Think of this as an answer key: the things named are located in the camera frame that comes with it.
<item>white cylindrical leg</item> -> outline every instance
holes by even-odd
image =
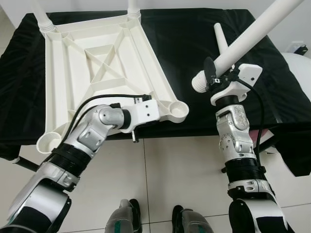
[[[128,0],[127,15],[129,18],[138,18],[140,20],[141,14],[137,0]]]
[[[39,2],[37,0],[30,0],[30,1],[33,13],[38,21],[40,31],[42,33],[54,31],[55,26],[53,25],[52,21],[48,18],[47,14],[44,12]]]
[[[216,34],[219,53],[222,54],[222,53],[224,53],[224,51],[227,50],[228,44],[227,44],[227,41],[225,39],[225,35],[224,35],[221,24],[215,23],[214,30],[215,30],[215,34]]]
[[[214,61],[216,76],[223,75],[302,2],[276,0]]]

